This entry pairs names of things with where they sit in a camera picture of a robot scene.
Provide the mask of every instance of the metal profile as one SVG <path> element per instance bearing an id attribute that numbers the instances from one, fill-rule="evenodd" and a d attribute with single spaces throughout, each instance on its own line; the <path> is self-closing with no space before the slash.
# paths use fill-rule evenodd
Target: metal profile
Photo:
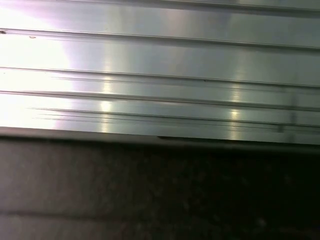
<path id="1" fill-rule="evenodd" d="M 0 127 L 320 144 L 317 2 L 220 4 L 0 0 Z"/>

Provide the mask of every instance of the shiny metal edge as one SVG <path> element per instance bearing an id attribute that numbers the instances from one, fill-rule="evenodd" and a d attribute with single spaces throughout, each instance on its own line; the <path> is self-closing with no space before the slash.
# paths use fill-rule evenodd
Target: shiny metal edge
<path id="1" fill-rule="evenodd" d="M 203 11 L 124 3 L 0 0 L 0 23 L 0 29 L 4 30 L 52 31 L 52 34 L 145 36 L 320 49 L 317 32 L 320 18 L 259 15 L 215 8 Z"/>
<path id="2" fill-rule="evenodd" d="M 320 86 L 320 57 L 306 52 L 10 34 L 0 52 L 3 68 Z"/>
<path id="3" fill-rule="evenodd" d="M 54 73 L 39 71 L 0 69 L 0 76 L 0 90 L 3 92 L 276 108 L 292 106 L 292 94 L 283 91 L 227 88 L 216 85 L 200 87 L 181 85 L 175 81 L 171 84 L 165 84 L 163 81 L 157 83 L 113 81 L 112 77 L 109 80 L 99 81 L 80 78 L 80 74 L 74 74 L 78 78 L 58 78 L 54 77 Z"/>
<path id="4" fill-rule="evenodd" d="M 318 0 L 161 0 L 165 2 L 179 3 L 199 3 L 211 5 L 229 5 L 229 6 L 256 6 L 275 9 L 300 9 L 300 10 L 320 10 Z"/>
<path id="5" fill-rule="evenodd" d="M 239 122 L 290 124 L 291 111 L 268 108 L 241 108 L 197 103 L 166 101 L 75 98 L 38 95 L 0 94 L 0 101 L 6 103 L 9 112 L 2 120 L 23 118 L 27 109 L 59 110 L 92 113 L 113 113 L 124 115 L 158 116 L 168 118 L 209 119 Z"/>
<path id="6" fill-rule="evenodd" d="M 105 134 L 126 134 L 141 136 L 164 136 L 173 138 L 188 139 L 219 139 L 236 141 L 258 141 L 258 142 L 277 142 L 288 143 L 291 136 L 277 132 L 247 132 L 247 131 L 227 131 L 212 129 L 209 127 L 199 127 L 196 125 L 163 124 L 156 122 L 141 122 L 140 124 L 96 122 L 92 120 L 81 121 L 76 117 L 73 120 L 61 120 L 54 117 L 40 118 L 35 115 L 27 116 L 23 113 L 23 118 L 11 118 L 11 121 L 1 119 L 1 127 L 26 128 L 26 129 L 45 129 L 63 131 L 81 131 Z"/>
<path id="7" fill-rule="evenodd" d="M 56 130 L 53 136 L 59 136 L 59 131 L 65 131 L 64 137 L 69 138 L 70 135 L 81 135 L 87 140 L 103 140 L 103 141 L 117 141 L 121 140 L 122 137 L 127 135 L 131 136 L 130 141 L 134 140 L 134 136 L 164 136 L 180 139 L 202 139 L 202 140 L 235 140 L 235 141 L 249 141 L 249 142 L 272 142 L 272 143 L 289 143 L 289 144 L 320 144 L 319 136 L 312 134 L 293 134 L 293 133 L 277 133 L 277 132 L 246 132 L 246 131 L 235 131 L 235 130 L 221 130 L 212 129 L 204 126 L 196 125 L 183 125 L 177 122 L 173 125 L 165 125 L 163 123 L 156 122 L 141 122 L 141 123 L 120 123 L 117 121 L 113 122 L 97 122 L 92 120 L 79 120 L 76 117 L 72 120 L 58 119 L 54 116 L 43 118 L 37 116 L 27 116 L 24 113 L 23 118 L 13 118 L 12 121 L 1 123 L 0 133 L 6 133 L 5 135 L 23 135 L 23 133 L 29 133 L 27 129 L 36 129 L 37 131 L 31 136 L 37 137 L 39 130 Z M 91 136 L 86 138 L 85 132 L 89 133 L 103 133 L 105 136 Z M 139 142 L 143 143 L 146 139 L 140 139 Z"/>

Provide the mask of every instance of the dark surface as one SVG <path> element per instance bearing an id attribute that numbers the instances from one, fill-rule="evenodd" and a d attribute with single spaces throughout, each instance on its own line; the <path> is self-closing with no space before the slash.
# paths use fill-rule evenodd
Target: dark surface
<path id="1" fill-rule="evenodd" d="M 318 155 L 13 138 L 0 151 L 1 239 L 320 239 Z"/>

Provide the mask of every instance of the dark floor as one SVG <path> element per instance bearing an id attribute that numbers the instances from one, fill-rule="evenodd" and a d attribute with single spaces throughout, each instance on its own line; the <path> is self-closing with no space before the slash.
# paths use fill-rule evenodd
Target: dark floor
<path id="1" fill-rule="evenodd" d="M 320 239 L 317 155 L 2 138 L 0 156 L 3 240 Z"/>

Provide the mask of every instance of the silver metal surface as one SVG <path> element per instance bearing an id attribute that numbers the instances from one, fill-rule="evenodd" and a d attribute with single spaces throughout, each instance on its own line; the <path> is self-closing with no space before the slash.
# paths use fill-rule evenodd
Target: silver metal surface
<path id="1" fill-rule="evenodd" d="M 296 6 L 299 3 L 303 5 L 306 1 L 233 2 Z M 101 37 L 149 36 L 320 48 L 319 18 L 252 14 L 220 8 L 182 10 L 134 4 L 0 0 L 0 22 L 0 28 L 5 30 L 95 33 Z"/>
<path id="2" fill-rule="evenodd" d="M 320 58 L 304 52 L 222 45 L 3 34 L 0 66 L 320 86 Z"/>
<path id="3" fill-rule="evenodd" d="M 317 2 L 199 3 L 0 0 L 0 134 L 320 144 Z"/>
<path id="4" fill-rule="evenodd" d="M 221 5 L 244 5 L 257 7 L 271 7 L 279 9 L 309 9 L 320 10 L 318 0 L 162 0 L 181 3 L 206 3 Z"/>

